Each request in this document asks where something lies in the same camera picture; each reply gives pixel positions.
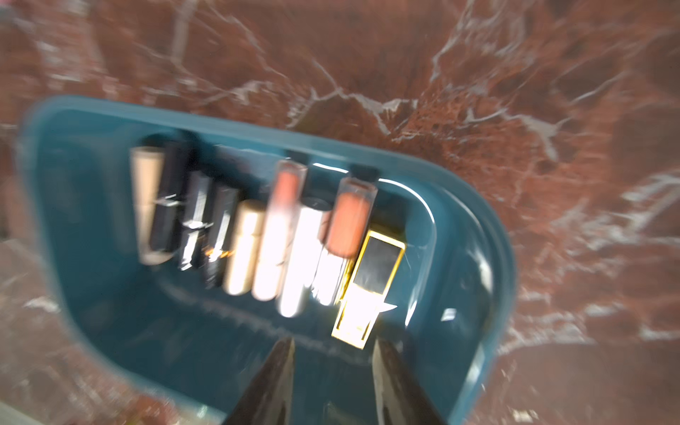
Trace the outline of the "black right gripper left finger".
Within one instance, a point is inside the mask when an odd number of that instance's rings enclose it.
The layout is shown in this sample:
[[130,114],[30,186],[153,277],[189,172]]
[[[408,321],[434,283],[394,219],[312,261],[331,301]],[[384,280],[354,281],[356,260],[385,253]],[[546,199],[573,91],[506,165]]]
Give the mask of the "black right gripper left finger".
[[282,338],[221,424],[290,424],[294,371],[295,342]]

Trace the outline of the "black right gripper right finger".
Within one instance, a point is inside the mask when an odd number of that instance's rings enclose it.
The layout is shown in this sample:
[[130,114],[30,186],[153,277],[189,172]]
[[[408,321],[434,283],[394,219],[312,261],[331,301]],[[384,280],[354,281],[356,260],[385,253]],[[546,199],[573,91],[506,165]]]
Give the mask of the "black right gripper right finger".
[[377,339],[372,358],[379,424],[445,424],[389,341]]

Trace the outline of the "teal plastic storage box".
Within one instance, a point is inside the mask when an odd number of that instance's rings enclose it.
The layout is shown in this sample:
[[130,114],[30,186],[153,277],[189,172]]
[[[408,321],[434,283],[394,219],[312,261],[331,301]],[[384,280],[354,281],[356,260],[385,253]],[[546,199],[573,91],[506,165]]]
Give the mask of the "teal plastic storage box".
[[88,97],[32,108],[19,165],[70,328],[136,383],[235,412],[286,352],[283,417],[378,423],[398,361],[463,423],[513,309],[499,217],[450,171]]

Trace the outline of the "gold black lipstick tube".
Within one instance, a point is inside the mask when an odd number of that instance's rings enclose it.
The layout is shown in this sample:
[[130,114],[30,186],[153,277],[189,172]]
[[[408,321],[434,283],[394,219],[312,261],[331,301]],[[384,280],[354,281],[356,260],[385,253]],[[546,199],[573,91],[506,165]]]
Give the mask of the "gold black lipstick tube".
[[340,299],[331,336],[364,349],[395,279],[407,245],[397,235],[370,228]]

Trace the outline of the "beige slim lipstick tube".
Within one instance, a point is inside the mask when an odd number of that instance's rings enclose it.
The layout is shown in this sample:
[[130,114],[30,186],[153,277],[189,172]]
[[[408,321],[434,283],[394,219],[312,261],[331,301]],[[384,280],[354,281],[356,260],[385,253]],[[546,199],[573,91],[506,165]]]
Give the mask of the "beige slim lipstick tube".
[[228,295],[244,295],[253,286],[265,214],[265,204],[256,199],[246,199],[237,206],[223,279],[223,290]]

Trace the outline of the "pink clear lip gloss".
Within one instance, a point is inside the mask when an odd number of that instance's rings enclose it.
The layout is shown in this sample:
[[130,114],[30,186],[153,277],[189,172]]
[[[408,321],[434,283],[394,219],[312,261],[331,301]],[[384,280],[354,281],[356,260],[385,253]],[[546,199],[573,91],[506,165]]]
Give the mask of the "pink clear lip gloss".
[[312,284],[313,298],[323,306],[338,302],[348,280],[348,268],[361,249],[377,187],[345,177],[340,182],[328,232]]

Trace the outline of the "silver grey lipstick tube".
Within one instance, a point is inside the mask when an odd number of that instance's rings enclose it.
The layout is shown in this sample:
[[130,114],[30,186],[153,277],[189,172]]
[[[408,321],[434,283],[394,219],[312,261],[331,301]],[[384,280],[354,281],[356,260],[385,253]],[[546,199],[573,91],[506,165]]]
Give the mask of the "silver grey lipstick tube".
[[320,198],[299,202],[283,285],[276,299],[277,311],[285,318],[301,314],[309,299],[331,211],[330,203]]

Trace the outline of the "pale pink lipstick tube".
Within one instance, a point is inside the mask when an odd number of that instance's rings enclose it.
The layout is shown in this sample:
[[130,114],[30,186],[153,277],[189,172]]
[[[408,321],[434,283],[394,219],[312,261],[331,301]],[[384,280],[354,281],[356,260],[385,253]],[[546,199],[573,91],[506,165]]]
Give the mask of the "pale pink lipstick tube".
[[251,294],[258,301],[270,301],[279,293],[306,172],[306,166],[292,160],[281,160],[277,164],[251,288]]

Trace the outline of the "beige nude lipstick tube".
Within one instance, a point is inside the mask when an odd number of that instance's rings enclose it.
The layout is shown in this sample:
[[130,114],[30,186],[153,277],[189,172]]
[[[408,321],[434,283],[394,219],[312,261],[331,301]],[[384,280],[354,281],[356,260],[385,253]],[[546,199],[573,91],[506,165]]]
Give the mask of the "beige nude lipstick tube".
[[150,247],[155,201],[164,159],[164,152],[159,147],[138,146],[130,150],[137,249],[140,262],[147,266],[156,266],[172,258],[171,253],[152,251]]

